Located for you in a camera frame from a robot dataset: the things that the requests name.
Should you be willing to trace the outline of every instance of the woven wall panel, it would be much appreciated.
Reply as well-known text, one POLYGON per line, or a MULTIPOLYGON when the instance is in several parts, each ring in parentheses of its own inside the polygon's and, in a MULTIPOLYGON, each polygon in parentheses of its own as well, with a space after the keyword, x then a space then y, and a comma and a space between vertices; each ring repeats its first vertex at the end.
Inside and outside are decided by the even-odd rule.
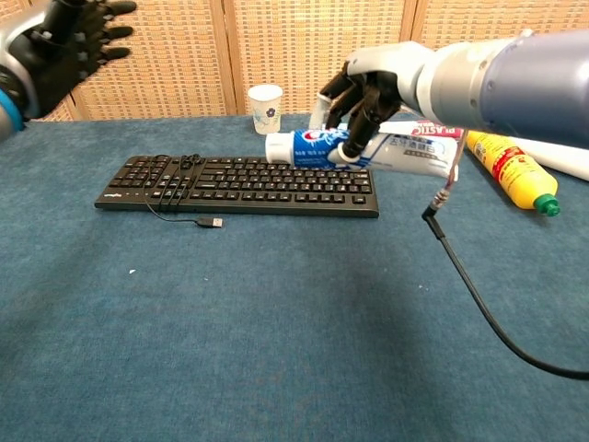
POLYGON ((284 89, 283 113, 312 111, 350 52, 399 41, 404 7, 403 0, 227 1, 235 9, 237 105, 245 102, 246 112, 248 89, 266 82, 284 89))
POLYGON ((135 28, 121 43, 133 54, 76 90, 82 115, 107 120, 226 114, 209 0, 137 3, 137 11, 115 21, 135 28))
POLYGON ((23 6, 19 0, 0 0, 0 23, 22 11, 22 9, 23 6))
POLYGON ((437 49, 456 41, 511 37, 522 29, 589 27, 587 0, 429 0, 419 4, 413 39, 437 49))

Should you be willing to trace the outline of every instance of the keyboard key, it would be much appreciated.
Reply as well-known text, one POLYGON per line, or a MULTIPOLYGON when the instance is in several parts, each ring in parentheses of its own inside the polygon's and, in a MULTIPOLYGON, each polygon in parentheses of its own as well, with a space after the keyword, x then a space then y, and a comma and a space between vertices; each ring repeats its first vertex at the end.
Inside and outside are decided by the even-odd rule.
POLYGON ((195 189, 216 189, 217 183, 216 182, 203 182, 198 181, 194 186, 195 189))

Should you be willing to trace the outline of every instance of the table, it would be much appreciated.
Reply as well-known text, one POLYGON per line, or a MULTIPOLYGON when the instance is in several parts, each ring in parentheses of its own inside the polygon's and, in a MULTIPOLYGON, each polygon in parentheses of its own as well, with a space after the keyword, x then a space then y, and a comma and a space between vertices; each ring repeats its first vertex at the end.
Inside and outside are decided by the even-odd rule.
MULTIPOLYGON (((589 437, 589 385, 513 355, 420 219, 440 179, 376 172, 377 219, 201 229, 93 202, 132 155, 263 155, 249 117, 35 122, 0 149, 2 440, 589 437)), ((589 184, 553 173, 547 219, 466 155, 438 219, 518 344, 589 369, 589 184)))

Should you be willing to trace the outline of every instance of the paper cup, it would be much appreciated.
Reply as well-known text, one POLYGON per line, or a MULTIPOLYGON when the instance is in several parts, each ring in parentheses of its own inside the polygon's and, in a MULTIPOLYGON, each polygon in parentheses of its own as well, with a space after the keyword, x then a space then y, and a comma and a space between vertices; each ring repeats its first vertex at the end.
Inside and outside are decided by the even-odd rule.
POLYGON ((249 104, 258 134, 280 132, 283 89, 276 85, 257 85, 248 91, 249 104))

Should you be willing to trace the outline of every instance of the robotic finger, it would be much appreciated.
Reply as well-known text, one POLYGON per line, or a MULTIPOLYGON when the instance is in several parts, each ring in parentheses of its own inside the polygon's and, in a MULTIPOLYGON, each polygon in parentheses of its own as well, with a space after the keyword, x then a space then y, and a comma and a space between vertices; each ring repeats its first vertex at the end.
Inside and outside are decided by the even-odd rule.
POLYGON ((364 92, 362 88, 357 85, 353 85, 346 90, 337 103, 331 107, 328 120, 325 124, 326 129, 338 127, 341 123, 341 118, 360 103, 363 98, 364 92))

